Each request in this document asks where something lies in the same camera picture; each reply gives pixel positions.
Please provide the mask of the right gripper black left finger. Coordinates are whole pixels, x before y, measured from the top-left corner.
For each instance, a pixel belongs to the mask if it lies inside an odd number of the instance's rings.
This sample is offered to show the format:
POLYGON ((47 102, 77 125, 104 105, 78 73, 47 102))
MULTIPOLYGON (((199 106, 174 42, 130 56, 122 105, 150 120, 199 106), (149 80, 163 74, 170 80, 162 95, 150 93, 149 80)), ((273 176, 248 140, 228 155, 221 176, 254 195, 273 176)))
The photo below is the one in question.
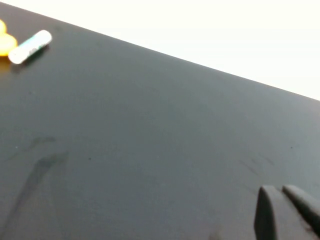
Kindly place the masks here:
POLYGON ((271 185, 259 189, 254 232, 257 240, 310 239, 310 226, 288 197, 271 185))

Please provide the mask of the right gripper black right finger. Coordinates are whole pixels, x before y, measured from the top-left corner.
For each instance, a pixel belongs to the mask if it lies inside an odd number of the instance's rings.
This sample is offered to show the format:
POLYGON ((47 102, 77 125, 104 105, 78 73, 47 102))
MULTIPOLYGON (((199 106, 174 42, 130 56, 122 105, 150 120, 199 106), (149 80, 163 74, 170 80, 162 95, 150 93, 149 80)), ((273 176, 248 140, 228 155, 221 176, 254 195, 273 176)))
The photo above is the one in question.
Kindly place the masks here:
POLYGON ((282 192, 293 203, 313 232, 320 237, 320 201, 295 185, 284 185, 282 192))

